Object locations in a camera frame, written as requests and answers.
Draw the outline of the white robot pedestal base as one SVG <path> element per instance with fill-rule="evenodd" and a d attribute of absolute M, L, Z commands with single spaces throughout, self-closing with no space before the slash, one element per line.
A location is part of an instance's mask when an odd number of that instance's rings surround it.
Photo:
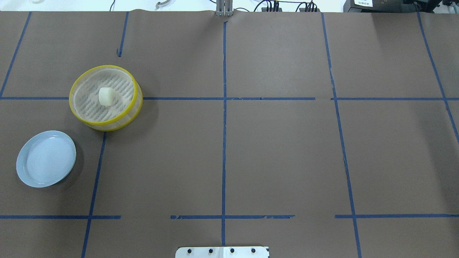
<path fill-rule="evenodd" d="M 176 258 L 269 258 L 269 248 L 263 246 L 182 247 Z"/>

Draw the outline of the yellow rimmed bamboo steamer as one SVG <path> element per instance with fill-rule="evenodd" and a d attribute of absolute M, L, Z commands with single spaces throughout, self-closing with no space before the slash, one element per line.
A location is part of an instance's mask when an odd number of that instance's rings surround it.
<path fill-rule="evenodd" d="M 113 101 L 102 105 L 102 88 L 113 90 Z M 74 82 L 69 93 L 69 106 L 74 116 L 98 131 L 115 131 L 127 126 L 140 113 L 143 93 L 139 83 L 126 69 L 102 65 L 87 70 Z"/>

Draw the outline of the light blue plate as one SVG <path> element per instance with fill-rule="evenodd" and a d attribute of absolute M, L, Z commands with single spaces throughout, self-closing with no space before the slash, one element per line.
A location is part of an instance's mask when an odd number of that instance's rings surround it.
<path fill-rule="evenodd" d="M 66 133 L 41 132 L 29 139 L 16 159 L 18 178 L 30 187 L 43 188 L 63 180 L 76 162 L 76 146 Z"/>

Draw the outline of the black box on table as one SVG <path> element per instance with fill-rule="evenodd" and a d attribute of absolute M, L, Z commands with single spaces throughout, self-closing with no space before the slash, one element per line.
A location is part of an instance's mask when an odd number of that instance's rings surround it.
<path fill-rule="evenodd" d="M 346 0 L 344 13 L 403 13 L 402 0 Z"/>

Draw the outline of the white steamed bun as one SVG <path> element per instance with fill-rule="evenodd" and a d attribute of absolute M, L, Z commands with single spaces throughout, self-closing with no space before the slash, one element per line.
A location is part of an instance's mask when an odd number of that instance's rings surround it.
<path fill-rule="evenodd" d="M 101 87 L 98 93 L 98 101 L 100 105 L 108 107 L 114 103 L 115 90 L 111 87 Z"/>

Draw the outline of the aluminium frame post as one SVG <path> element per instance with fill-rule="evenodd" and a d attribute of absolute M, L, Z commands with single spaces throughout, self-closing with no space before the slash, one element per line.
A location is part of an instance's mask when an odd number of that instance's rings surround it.
<path fill-rule="evenodd" d="M 233 0 L 214 0 L 216 3 L 216 16 L 233 16 Z"/>

